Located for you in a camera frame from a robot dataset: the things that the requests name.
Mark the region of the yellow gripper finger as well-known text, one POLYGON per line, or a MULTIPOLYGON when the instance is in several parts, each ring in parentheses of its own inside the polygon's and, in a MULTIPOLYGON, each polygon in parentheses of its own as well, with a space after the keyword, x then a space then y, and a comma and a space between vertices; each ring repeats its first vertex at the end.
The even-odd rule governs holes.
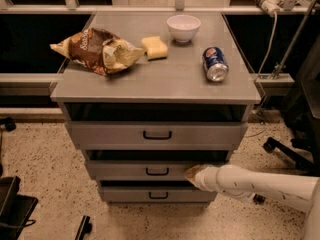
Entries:
POLYGON ((204 179, 204 172, 206 168, 206 165, 195 165, 185 171, 184 177, 194 186, 200 186, 204 179))

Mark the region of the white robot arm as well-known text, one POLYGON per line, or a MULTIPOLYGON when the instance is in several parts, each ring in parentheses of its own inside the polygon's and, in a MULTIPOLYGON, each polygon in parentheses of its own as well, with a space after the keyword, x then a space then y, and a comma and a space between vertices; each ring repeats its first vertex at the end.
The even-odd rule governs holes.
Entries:
POLYGON ((196 188, 238 199, 260 195, 306 214, 303 240, 320 240, 320 178, 261 173, 227 164, 195 165, 184 177, 196 188))

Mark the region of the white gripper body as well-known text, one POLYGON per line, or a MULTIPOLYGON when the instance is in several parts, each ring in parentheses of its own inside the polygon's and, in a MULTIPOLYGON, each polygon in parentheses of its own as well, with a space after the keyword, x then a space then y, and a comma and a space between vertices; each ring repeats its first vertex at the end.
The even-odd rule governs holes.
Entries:
POLYGON ((194 172, 194 185, 203 191, 223 193, 233 187, 231 165, 201 165, 194 172))

